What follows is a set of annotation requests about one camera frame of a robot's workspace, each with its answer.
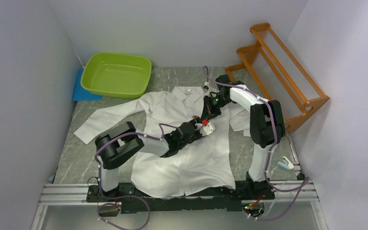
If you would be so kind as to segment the blue flat mat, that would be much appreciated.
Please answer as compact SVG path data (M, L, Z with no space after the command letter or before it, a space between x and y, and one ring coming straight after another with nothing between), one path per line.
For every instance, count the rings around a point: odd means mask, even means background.
M93 94L81 86L82 74L83 74L83 68L78 69L72 100L74 102L101 100L103 98L102 96Z

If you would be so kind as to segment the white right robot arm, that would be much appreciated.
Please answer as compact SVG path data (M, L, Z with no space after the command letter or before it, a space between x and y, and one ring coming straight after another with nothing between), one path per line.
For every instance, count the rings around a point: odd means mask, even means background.
M205 74L208 87L210 82L218 85L219 92L204 97L201 120L210 121L221 115L221 108L236 103L249 112L249 131L254 142L252 164L248 175L252 179L244 186L244 192L251 199L263 192L260 182L267 180L271 154L285 134L281 105L277 100L268 100L251 91L240 82L222 83Z

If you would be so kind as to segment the aluminium frame rail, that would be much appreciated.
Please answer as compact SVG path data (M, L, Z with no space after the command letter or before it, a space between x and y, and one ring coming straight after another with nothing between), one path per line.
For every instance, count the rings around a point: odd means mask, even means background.
M99 201L87 202L88 189L87 184L45 184L38 201L38 208L31 229L40 230L42 228L43 220L49 206L96 206L103 204ZM296 201L309 202L318 229L328 229L312 180L304 186Z

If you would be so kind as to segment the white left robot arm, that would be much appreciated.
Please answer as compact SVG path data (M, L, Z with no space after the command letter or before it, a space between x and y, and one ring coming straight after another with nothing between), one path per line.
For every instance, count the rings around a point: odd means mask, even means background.
M153 154L160 158L176 155L188 144L206 136L208 121L194 118L160 137L140 132L132 122L125 122L100 134L96 140L94 159L99 164L99 195L105 201L112 201L118 195L118 168L138 152Z

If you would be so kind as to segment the green plastic basin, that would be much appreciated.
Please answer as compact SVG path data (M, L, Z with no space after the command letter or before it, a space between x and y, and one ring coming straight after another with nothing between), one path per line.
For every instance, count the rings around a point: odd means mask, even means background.
M92 55L81 76L81 87L105 97L137 99L149 84L151 61L142 56L100 52Z

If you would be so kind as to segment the small light blue object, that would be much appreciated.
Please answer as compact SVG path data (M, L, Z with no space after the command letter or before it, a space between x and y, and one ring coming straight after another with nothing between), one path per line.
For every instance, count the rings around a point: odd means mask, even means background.
M284 170L293 171L294 164L290 161L286 156L283 156L280 161L277 162L277 165Z

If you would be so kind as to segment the orange wooden rack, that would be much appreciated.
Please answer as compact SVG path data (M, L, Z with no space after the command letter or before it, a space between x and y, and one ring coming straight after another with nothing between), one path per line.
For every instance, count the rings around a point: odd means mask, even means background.
M287 133L301 127L328 100L322 89L286 47L269 23L250 27L256 42L237 49L241 62L226 67L233 80L233 73L248 70L269 100L278 100L282 106Z

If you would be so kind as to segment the white button-up shirt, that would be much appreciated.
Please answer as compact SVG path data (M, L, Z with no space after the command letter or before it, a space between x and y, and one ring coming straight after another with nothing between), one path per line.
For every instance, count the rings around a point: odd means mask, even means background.
M119 187L119 169L130 158L132 183L151 197L234 189L229 130L247 130L249 114L219 98L207 106L207 98L200 87L175 87L96 110L75 135L96 145L102 190Z

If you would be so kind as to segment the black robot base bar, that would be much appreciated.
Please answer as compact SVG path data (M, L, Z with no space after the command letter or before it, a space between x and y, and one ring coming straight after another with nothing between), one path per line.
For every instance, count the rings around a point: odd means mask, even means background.
M118 199L105 199L101 196L97 184L89 185L86 201L88 203L106 203L116 201L121 203L123 214L146 212L145 204L132 196L145 200L150 211L181 211L181 210L214 210L241 211L248 203L255 200L273 200L274 190L268 185L257 185L249 181L236 181L235 189L226 187L210 187L191 196L178 196L169 198L154 198L137 189L133 183L119 183L118 187L105 192L106 197Z

